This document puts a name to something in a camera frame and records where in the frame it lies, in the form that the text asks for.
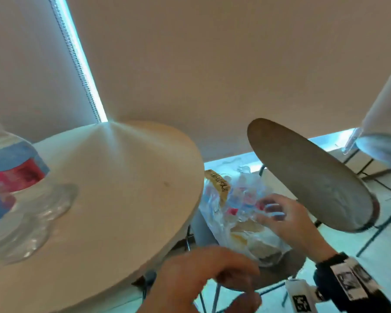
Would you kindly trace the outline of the person's right hand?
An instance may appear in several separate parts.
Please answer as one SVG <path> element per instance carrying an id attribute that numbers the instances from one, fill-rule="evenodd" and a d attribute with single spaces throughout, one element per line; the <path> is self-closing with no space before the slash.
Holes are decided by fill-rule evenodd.
<path id="1" fill-rule="evenodd" d="M 322 263 L 338 254 L 318 231 L 303 205 L 288 198 L 285 207 L 285 221 L 268 226 L 271 231 L 314 263 Z"/>

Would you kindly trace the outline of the beige roller blind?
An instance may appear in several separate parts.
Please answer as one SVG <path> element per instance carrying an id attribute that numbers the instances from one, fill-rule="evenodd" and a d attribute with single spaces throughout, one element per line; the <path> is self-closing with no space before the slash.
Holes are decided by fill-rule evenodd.
<path id="1" fill-rule="evenodd" d="M 67 0 L 109 119 L 186 133 L 205 161 L 267 118 L 358 127 L 391 75 L 391 0 Z"/>
<path id="2" fill-rule="evenodd" d="M 0 0 L 0 123 L 30 142 L 99 120 L 50 0 Z"/>

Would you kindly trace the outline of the white marker tag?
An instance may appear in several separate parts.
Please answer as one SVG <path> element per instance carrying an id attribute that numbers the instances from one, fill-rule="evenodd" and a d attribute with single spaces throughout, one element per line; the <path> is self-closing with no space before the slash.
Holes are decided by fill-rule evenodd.
<path id="1" fill-rule="evenodd" d="M 312 288 L 304 279 L 285 281 L 286 291 L 293 313 L 318 313 L 312 296 Z"/>

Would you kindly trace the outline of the clear plastic bag of trash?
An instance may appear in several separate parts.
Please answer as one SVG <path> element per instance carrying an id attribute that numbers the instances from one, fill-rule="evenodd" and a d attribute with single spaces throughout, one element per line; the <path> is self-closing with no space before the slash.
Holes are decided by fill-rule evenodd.
<path id="1" fill-rule="evenodd" d="M 227 201 L 220 204 L 219 193 L 204 178 L 199 210 L 219 245 L 242 253 L 270 267 L 280 262 L 292 248 L 269 228 L 254 221 L 257 201 L 272 193 L 250 168 L 219 173 L 231 186 Z"/>

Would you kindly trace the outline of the clear plastic water bottle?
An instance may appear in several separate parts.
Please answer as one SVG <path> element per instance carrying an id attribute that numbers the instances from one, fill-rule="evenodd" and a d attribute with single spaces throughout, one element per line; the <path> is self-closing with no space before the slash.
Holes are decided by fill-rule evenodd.
<path id="1" fill-rule="evenodd" d="M 78 192 L 56 182 L 36 148 L 0 124 L 0 262 L 23 261 L 41 248 Z"/>

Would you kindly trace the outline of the person's left hand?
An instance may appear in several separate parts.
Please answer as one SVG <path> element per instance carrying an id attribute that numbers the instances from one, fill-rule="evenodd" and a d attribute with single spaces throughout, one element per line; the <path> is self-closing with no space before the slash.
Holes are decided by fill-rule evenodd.
<path id="1" fill-rule="evenodd" d="M 217 245 L 171 257 L 136 313 L 199 313 L 194 301 L 208 280 L 236 275 L 250 280 L 259 275 L 259 267 L 245 255 Z"/>

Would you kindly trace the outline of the dark round stool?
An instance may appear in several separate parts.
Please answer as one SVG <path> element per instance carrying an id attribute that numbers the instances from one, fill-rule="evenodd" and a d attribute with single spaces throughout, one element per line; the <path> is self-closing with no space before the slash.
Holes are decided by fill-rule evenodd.
<path id="1" fill-rule="evenodd" d="M 287 279 L 296 278 L 306 259 L 301 253 L 290 250 L 276 265 L 268 268 L 260 267 L 260 275 L 256 275 L 250 280 L 245 280 L 238 275 L 219 278 L 219 283 L 214 283 L 211 280 L 195 300 L 196 308 L 201 313 L 220 313 L 224 309 L 219 310 L 218 303 L 226 294 L 241 294 L 249 290 L 256 291 L 262 297 L 274 294 L 275 290 L 285 288 Z"/>

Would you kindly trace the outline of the round white table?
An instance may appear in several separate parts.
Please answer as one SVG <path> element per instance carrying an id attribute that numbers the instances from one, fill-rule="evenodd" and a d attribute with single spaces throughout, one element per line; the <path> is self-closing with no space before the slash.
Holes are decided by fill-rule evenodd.
<path id="1" fill-rule="evenodd" d="M 0 313 L 57 313 L 131 284 L 175 245 L 203 191 L 198 147 L 164 124 L 99 123 L 34 147 L 78 195 L 43 247 L 0 263 Z"/>

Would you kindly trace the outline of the yellow snack packet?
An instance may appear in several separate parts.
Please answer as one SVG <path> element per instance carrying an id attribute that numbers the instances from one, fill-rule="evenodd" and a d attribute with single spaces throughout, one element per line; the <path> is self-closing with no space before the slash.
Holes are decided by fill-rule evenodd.
<path id="1" fill-rule="evenodd" d="M 212 169 L 204 171 L 204 177 L 207 179 L 219 193 L 220 204 L 224 205 L 227 201 L 228 194 L 231 190 L 231 186 L 227 180 L 225 180 L 219 173 Z"/>

